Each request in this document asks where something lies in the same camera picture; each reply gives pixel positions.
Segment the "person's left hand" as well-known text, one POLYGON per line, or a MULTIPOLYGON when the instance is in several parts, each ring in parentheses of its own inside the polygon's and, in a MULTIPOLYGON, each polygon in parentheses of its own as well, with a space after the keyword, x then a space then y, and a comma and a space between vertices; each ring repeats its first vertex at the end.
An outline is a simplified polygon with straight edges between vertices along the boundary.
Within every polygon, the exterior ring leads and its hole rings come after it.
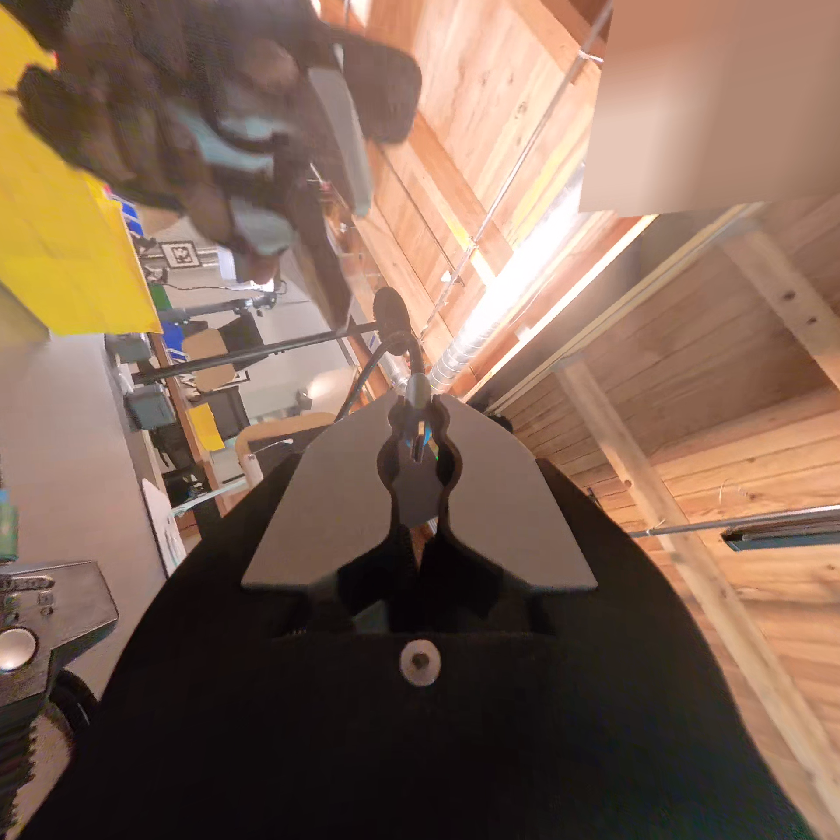
POLYGON ((302 70, 275 40, 246 46, 191 43, 186 102, 178 120, 192 135, 233 225, 236 253, 269 258, 287 250, 292 211, 305 193, 308 147, 295 125, 302 70))

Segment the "yellow plastic bin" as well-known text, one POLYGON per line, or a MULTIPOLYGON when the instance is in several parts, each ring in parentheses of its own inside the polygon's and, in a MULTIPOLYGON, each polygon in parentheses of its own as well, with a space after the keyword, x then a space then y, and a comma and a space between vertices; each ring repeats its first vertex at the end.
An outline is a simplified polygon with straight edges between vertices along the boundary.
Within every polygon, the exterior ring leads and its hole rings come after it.
POLYGON ((120 204, 25 126, 10 94, 55 61, 1 12, 2 290, 57 336, 161 333, 120 204))

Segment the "braided hdmi cable green plugs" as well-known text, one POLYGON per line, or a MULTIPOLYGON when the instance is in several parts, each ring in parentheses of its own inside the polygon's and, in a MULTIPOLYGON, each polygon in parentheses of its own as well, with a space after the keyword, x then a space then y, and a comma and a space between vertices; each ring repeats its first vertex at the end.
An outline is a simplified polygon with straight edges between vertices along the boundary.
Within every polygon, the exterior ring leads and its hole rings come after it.
MULTIPOLYGON (((440 496, 440 485, 434 477, 435 456, 428 446, 433 397, 423 373, 409 377, 403 395, 395 393, 398 394, 397 405, 389 416, 393 436, 381 452, 380 471, 392 493, 399 525, 410 532, 436 517, 435 506, 440 496)), ((335 418, 332 424, 341 419, 335 418)))

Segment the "white metal board stand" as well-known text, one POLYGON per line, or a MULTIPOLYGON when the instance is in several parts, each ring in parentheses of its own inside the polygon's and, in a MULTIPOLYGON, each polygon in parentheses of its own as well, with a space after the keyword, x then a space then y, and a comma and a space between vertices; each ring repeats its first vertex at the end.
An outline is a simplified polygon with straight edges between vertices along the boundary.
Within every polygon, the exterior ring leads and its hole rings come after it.
POLYGON ((165 492, 146 478, 142 478, 140 486, 154 531, 154 539, 161 556, 164 574, 169 579, 186 558, 186 547, 182 540, 174 510, 165 492))

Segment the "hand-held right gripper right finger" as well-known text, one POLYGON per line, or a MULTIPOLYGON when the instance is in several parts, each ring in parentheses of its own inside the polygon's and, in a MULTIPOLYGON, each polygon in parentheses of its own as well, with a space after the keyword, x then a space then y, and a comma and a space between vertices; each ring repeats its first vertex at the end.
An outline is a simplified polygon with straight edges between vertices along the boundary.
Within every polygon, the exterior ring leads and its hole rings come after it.
POLYGON ((595 590, 595 575, 524 444, 451 395, 436 395, 434 408, 444 535, 532 592, 595 590))

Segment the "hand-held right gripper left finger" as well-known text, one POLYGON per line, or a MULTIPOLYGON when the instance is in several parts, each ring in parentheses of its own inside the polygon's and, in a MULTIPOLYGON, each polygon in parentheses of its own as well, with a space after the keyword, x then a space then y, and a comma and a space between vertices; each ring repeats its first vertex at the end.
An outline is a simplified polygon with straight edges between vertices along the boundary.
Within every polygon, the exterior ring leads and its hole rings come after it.
POLYGON ((408 588, 411 546, 380 471, 397 400, 388 392, 310 443, 243 575, 244 589, 393 594, 408 588))

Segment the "silver ventilation duct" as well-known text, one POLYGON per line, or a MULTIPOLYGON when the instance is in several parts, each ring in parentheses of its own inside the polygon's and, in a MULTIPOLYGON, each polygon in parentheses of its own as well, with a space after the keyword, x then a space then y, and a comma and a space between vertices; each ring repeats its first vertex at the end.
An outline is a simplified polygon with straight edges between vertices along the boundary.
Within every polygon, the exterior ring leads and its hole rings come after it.
POLYGON ((432 393, 448 393, 463 400, 475 396, 487 378, 478 377, 472 364, 478 361, 502 330, 499 323, 465 324, 427 374, 432 393))

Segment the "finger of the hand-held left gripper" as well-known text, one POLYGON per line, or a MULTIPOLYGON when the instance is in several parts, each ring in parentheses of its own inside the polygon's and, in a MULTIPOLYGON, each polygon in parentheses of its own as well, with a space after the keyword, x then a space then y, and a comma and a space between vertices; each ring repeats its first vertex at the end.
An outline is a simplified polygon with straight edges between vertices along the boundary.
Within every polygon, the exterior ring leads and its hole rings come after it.
POLYGON ((312 67, 310 84, 320 101, 337 142, 345 181, 350 189, 351 213, 365 217, 373 204, 373 176, 361 122, 350 89, 338 70, 312 67))

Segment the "black hdmi switch box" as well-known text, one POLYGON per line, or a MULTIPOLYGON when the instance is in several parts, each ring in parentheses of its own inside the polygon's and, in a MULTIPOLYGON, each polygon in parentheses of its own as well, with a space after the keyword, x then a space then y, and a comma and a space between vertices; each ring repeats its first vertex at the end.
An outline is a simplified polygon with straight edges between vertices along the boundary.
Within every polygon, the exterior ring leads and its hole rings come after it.
POLYGON ((119 612, 95 562, 1 574, 1 731, 27 727, 59 672, 110 635, 119 612))

